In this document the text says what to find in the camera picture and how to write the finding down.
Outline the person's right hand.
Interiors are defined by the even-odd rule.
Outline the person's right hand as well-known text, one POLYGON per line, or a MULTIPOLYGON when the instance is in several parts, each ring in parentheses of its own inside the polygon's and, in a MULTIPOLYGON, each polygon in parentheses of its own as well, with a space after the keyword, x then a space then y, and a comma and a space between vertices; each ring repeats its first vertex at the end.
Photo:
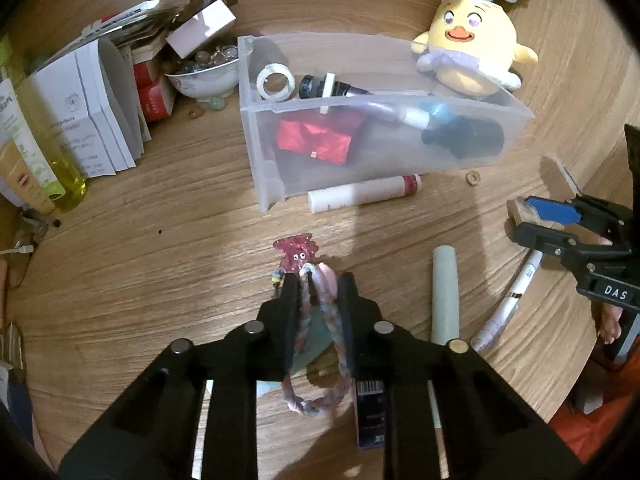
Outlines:
POLYGON ((597 311, 599 312, 599 337, 605 344, 612 344, 623 333, 622 326, 620 326, 623 309, 612 306, 612 304, 602 304, 600 302, 597 305, 597 311))

